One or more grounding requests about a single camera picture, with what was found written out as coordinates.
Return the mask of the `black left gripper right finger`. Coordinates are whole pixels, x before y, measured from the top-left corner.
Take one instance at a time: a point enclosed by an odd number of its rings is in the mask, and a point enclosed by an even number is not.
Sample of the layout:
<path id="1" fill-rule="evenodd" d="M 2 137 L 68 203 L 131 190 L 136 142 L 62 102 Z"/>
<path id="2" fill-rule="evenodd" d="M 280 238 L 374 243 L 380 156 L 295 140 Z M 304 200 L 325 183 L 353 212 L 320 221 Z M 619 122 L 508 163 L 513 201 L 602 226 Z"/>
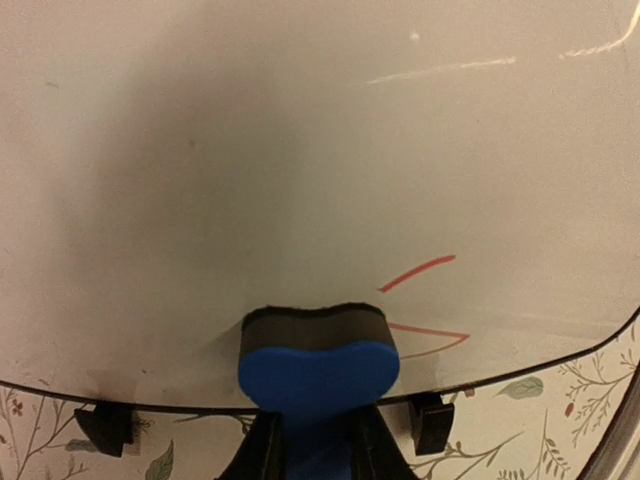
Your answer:
<path id="1" fill-rule="evenodd" d="M 357 410 L 357 478 L 418 480 L 375 405 Z"/>

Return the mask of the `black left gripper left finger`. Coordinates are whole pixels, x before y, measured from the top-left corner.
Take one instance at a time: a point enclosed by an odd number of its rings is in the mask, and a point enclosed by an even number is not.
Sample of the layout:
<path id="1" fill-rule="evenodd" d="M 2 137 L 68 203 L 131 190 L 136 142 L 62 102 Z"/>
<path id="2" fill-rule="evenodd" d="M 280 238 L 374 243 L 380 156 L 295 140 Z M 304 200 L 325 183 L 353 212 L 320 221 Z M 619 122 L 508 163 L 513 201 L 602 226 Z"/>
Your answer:
<path id="1" fill-rule="evenodd" d="M 283 478 L 283 421 L 278 413 L 260 412 L 219 480 Z"/>

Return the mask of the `blue whiteboard eraser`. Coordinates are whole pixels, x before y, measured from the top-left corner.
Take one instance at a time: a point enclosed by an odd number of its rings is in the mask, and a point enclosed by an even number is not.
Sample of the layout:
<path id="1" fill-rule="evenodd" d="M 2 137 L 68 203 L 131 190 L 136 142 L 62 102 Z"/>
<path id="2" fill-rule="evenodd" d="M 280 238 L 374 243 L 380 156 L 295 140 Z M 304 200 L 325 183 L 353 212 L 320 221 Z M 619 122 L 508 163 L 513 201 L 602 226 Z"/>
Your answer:
<path id="1" fill-rule="evenodd" d="M 386 394 L 400 359 L 384 313 L 366 303 L 267 306 L 241 324 L 238 383 L 281 415 L 288 479 L 348 479 L 343 415 Z"/>

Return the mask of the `small black-framed whiteboard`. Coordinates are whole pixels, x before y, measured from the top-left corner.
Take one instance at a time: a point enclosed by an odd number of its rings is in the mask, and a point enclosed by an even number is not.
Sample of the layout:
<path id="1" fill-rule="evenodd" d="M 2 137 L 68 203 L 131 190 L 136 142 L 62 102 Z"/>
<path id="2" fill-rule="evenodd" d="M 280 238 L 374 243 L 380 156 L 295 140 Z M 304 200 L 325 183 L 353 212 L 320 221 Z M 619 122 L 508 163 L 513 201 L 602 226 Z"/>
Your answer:
<path id="1" fill-rule="evenodd" d="M 367 303 L 396 395 L 639 304 L 635 1 L 5 1 L 1 378 L 248 405 L 240 322 Z"/>

